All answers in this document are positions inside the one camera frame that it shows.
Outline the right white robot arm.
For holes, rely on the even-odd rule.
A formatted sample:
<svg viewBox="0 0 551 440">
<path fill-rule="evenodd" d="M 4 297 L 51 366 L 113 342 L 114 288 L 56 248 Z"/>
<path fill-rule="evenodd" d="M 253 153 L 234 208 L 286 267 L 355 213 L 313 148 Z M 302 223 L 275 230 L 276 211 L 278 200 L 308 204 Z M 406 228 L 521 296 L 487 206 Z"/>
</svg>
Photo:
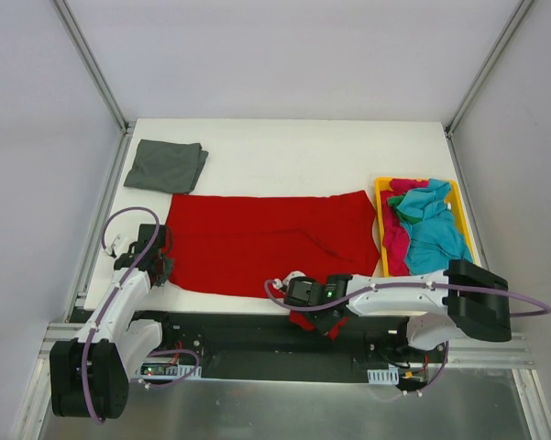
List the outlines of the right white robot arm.
<svg viewBox="0 0 551 440">
<path fill-rule="evenodd" d="M 466 260 L 451 260 L 446 269 L 415 276 L 371 278 L 330 275 L 326 283 L 296 271 L 277 289 L 290 310 L 303 314 L 323 334 L 347 316 L 404 315 L 394 338 L 396 355 L 415 361 L 452 338 L 492 343 L 512 339 L 508 282 Z"/>
</svg>

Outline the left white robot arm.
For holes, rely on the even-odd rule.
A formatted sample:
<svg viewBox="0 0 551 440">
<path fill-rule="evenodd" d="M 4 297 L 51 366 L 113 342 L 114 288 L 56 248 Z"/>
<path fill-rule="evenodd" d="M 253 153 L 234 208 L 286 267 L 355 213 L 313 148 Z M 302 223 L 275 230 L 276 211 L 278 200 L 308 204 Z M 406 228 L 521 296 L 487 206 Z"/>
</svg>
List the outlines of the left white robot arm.
<svg viewBox="0 0 551 440">
<path fill-rule="evenodd" d="M 105 296 L 70 340 L 50 350 L 51 409 L 59 417 L 87 417 L 98 423 L 125 410 L 129 382 L 151 352 L 164 357 L 175 334 L 153 319 L 135 319 L 138 305 L 172 271 L 165 225 L 142 224 L 138 239 L 115 258 Z"/>
</svg>

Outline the red t-shirt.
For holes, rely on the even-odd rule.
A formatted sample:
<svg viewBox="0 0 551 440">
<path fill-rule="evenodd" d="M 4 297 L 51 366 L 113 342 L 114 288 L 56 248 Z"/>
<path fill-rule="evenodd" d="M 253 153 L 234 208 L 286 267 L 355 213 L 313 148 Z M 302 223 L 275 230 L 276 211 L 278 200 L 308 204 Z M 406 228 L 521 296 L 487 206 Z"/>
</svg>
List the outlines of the red t-shirt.
<svg viewBox="0 0 551 440">
<path fill-rule="evenodd" d="M 173 195 L 171 283 L 200 293 L 266 298 L 264 283 L 299 270 L 319 282 L 370 276 L 380 252 L 363 191 L 327 197 Z"/>
</svg>

